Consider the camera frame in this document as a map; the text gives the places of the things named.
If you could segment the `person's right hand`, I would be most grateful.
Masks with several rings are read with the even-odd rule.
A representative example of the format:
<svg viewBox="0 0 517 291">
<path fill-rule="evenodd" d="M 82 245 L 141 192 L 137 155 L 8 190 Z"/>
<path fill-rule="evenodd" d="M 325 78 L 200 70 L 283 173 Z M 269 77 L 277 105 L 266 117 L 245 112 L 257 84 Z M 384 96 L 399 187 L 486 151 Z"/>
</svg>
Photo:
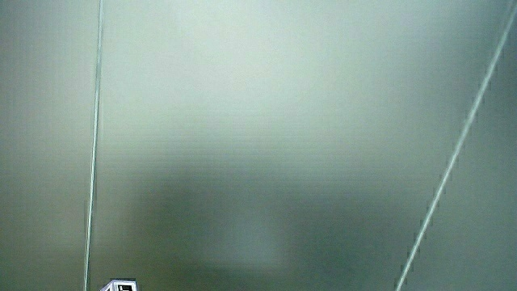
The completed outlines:
<svg viewBox="0 0 517 291">
<path fill-rule="evenodd" d="M 113 279 L 99 291 L 138 291 L 138 286 L 135 280 Z"/>
</svg>

